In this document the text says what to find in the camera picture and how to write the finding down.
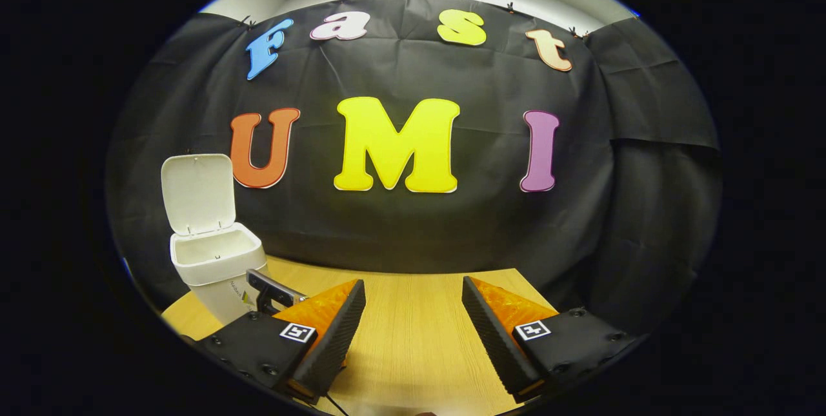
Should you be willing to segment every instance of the cable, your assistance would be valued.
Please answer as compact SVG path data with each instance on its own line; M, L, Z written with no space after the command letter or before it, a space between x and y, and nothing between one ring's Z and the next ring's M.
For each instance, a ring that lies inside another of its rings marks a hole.
M325 396L325 397L327 397L327 399L330 401L330 403L331 403L331 404L336 405L336 408L339 408L339 411L340 411L340 412L341 412L344 416L350 416L348 413L346 413L346 412L345 412L345 410L342 410L342 409L341 409L341 407L339 406L339 404L337 404L336 402L334 402L334 401L333 401L333 399L331 399L331 398L330 398L330 394L329 394L329 393L328 393L327 395L324 395L324 396Z

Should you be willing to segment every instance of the metal bracket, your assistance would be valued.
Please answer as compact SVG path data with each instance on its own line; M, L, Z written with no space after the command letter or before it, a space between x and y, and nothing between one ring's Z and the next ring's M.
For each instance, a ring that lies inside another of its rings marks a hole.
M297 290L290 289L284 286L284 284L273 281L255 269L247 270L247 283L259 292L256 299L257 310L270 316L278 313L278 309L273 307L270 301L277 302L283 305L284 308L289 308L309 298L304 295L304 293L297 292Z

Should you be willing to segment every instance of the white trash bin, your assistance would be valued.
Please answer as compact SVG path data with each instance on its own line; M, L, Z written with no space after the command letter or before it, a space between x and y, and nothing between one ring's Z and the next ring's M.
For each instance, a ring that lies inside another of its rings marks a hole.
M169 157L161 167L163 206L174 234L172 263L198 299L227 325L256 310L245 272L269 276L261 240L236 222L232 161L227 155Z

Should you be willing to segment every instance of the cutout letter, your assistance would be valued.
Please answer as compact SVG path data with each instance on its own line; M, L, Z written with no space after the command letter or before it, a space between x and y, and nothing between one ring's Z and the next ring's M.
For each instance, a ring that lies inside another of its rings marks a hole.
M327 40L353 40L359 39L367 33L364 26L370 20L370 16L363 11L347 11L345 13L333 14L324 18L324 24L310 32L310 39Z
M565 43L559 39L554 39L545 29L537 29L535 31L528 31L525 33L528 39L533 39L536 42L536 50L539 52L539 57L545 64L551 66L555 70L570 70L570 61L564 60L559 55L559 49L565 48Z
M522 192L545 192L554 187L551 174L554 157L554 132L559 119L545 111L526 111L522 117L530 128L528 174L519 182Z
M487 39L481 16L461 10L445 10L439 14L442 25L436 28L439 36L448 42L464 43L466 45L481 45Z
M413 158L413 172L405 179L411 192L449 193L457 180L450 172L450 133L459 105L445 99L419 102L401 132L387 117L378 99L354 97L339 103L345 117L345 159L341 174L333 180L339 190L370 190L372 176L364 171L365 154L384 188L396 187Z
M284 19L247 46L247 52L250 52L250 72L247 74L247 81L251 81L278 58L275 51L284 43L282 30L290 26L292 19Z
M301 112L295 108L280 108L269 114L272 123L272 146L269 151L269 163L263 168L253 166L250 160L250 148L253 142L253 131L261 122L258 113L247 113L236 116L230 123L232 128L232 146L230 160L232 160L232 174L236 181L244 187L266 189L275 186L284 176L287 169L287 156L290 151L290 130Z

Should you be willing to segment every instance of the orange letter u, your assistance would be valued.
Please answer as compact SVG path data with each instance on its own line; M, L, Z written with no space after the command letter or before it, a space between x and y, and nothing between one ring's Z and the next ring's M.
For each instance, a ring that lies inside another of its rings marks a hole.
M284 176L287 169L287 155L290 148L290 130L301 112L297 108L280 108L269 114L272 123L272 145L269 152L269 163L263 168L253 166L250 158L250 149L253 142L253 131L261 122L258 113L247 113L236 116L230 123L232 128L232 174L244 187L266 189L275 186Z

